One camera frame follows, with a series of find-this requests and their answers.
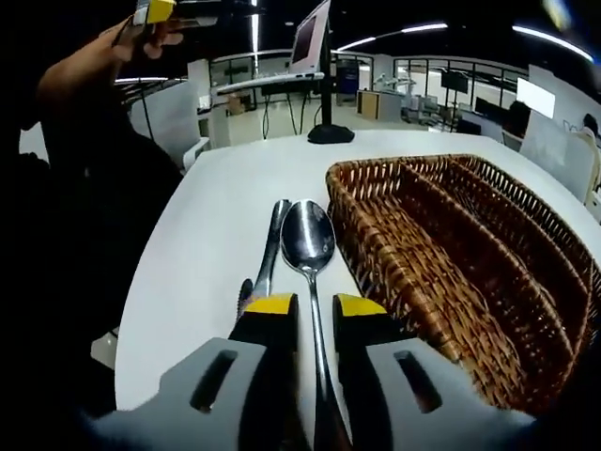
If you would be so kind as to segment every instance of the woven basket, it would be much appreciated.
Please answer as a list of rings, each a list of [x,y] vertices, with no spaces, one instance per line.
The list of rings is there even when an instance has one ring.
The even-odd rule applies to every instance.
[[[567,234],[553,239],[518,206],[542,202],[512,181],[465,156],[339,163],[327,176],[362,294],[464,366],[491,403],[538,414],[590,339],[598,287],[590,256],[565,257]]]

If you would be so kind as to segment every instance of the metal spoon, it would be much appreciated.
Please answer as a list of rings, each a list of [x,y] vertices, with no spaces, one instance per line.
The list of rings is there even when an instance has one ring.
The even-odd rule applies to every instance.
[[[309,282],[311,318],[316,346],[316,429],[314,450],[350,449],[333,391],[323,339],[316,278],[330,262],[336,247],[328,214],[312,200],[290,207],[282,224],[282,253],[294,270]]]

